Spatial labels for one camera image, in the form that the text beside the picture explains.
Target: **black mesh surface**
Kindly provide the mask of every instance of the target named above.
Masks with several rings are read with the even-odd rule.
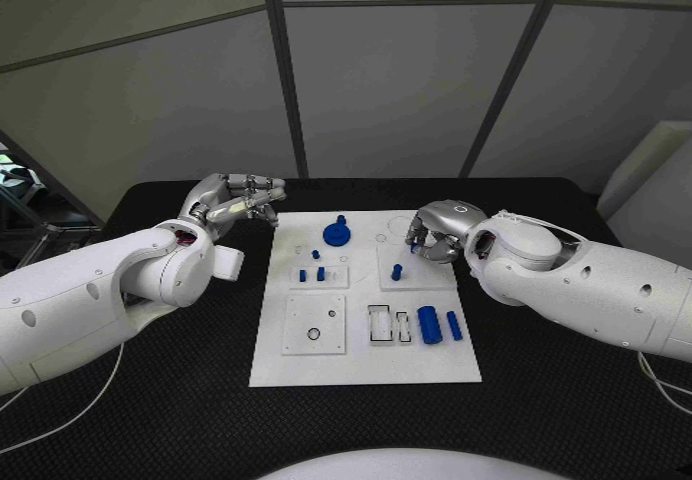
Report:
[[[175,218],[194,185],[136,186],[107,238]],[[417,209],[455,198],[616,243],[587,196],[561,179],[296,180],[289,194],[280,212]],[[198,303],[127,343],[100,403],[67,430],[0,457],[2,478],[257,478],[377,447],[479,453],[579,479],[641,478],[692,462],[692,417],[665,402],[636,354],[495,302],[463,263],[482,384],[248,388],[272,240],[264,222],[237,223],[221,243],[247,254],[238,283],[212,279]],[[81,411],[116,355],[32,387],[0,414],[0,448]],[[692,386],[692,366],[655,360],[659,375]]]

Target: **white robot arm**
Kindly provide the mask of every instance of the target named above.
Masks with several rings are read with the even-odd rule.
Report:
[[[560,239],[551,229],[573,238]],[[433,246],[426,246],[429,231]],[[502,211],[488,218],[456,200],[419,210],[407,243],[439,263],[455,261],[463,251],[472,276],[499,302],[530,306],[612,345],[692,362],[687,268],[531,217]]]
[[[285,198],[280,179],[211,175],[178,219],[2,277],[0,395],[100,357],[195,303],[212,276],[235,281],[244,254],[214,242],[240,218],[276,226],[269,202]],[[139,302],[127,304],[124,294]]]

